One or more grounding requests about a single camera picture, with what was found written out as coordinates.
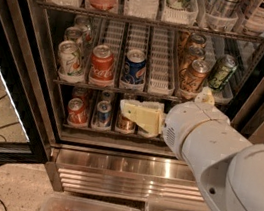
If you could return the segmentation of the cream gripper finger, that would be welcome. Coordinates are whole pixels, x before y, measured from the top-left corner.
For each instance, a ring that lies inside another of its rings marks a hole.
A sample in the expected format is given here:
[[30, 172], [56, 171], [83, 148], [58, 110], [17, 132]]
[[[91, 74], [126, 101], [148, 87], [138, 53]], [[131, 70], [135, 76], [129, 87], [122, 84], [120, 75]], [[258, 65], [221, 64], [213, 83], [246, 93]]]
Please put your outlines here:
[[199, 92], [198, 95], [194, 98], [194, 102], [214, 105], [215, 100], [212, 94], [212, 90], [208, 86], [205, 86], [204, 88], [202, 88], [202, 91]]
[[123, 99], [120, 111], [125, 118], [135, 122], [147, 133], [159, 135], [164, 123], [164, 104], [161, 102], [139, 102], [133, 99]]

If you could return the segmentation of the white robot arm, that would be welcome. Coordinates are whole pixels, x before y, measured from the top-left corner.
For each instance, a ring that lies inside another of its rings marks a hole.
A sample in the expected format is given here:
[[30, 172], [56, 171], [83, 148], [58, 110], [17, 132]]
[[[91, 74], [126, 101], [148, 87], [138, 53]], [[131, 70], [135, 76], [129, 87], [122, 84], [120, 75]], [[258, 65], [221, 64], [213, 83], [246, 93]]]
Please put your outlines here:
[[163, 112], [163, 105], [124, 99], [125, 118], [162, 135], [188, 164], [210, 211], [264, 211], [264, 144], [252, 144], [214, 106], [209, 87], [193, 101]]

